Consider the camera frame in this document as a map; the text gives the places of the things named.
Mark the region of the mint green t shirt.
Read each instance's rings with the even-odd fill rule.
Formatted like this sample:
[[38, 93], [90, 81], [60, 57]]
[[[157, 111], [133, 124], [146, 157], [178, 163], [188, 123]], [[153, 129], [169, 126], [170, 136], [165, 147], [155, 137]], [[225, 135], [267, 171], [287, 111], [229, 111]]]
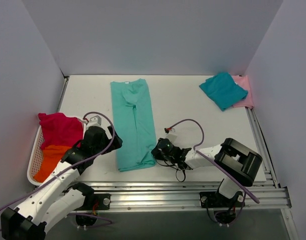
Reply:
[[120, 172], [155, 166], [151, 151], [157, 144], [149, 86], [145, 79], [111, 82], [115, 131], [122, 139], [116, 163]]

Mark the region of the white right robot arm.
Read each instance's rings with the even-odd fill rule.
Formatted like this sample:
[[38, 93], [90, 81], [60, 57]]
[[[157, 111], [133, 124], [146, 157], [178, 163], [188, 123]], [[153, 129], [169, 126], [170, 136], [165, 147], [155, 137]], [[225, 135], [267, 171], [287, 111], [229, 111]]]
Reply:
[[233, 138], [200, 149], [180, 148], [169, 139], [160, 138], [151, 154], [155, 160], [170, 163], [171, 167], [177, 167], [182, 172], [212, 166], [219, 169], [225, 175], [215, 193], [216, 203], [220, 206], [231, 203], [239, 190], [255, 203], [260, 202], [247, 188], [253, 185], [263, 158]]

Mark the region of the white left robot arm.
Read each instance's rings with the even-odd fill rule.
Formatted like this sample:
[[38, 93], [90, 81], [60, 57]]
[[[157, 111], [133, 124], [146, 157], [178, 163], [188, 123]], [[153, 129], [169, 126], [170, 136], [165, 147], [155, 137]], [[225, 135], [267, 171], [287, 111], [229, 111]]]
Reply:
[[15, 208], [1, 213], [1, 236], [5, 240], [43, 240], [47, 232], [76, 209], [88, 210], [97, 198], [85, 183], [72, 184], [99, 155], [122, 147], [113, 126], [111, 138], [100, 126], [87, 128], [84, 138], [68, 149], [50, 176]]

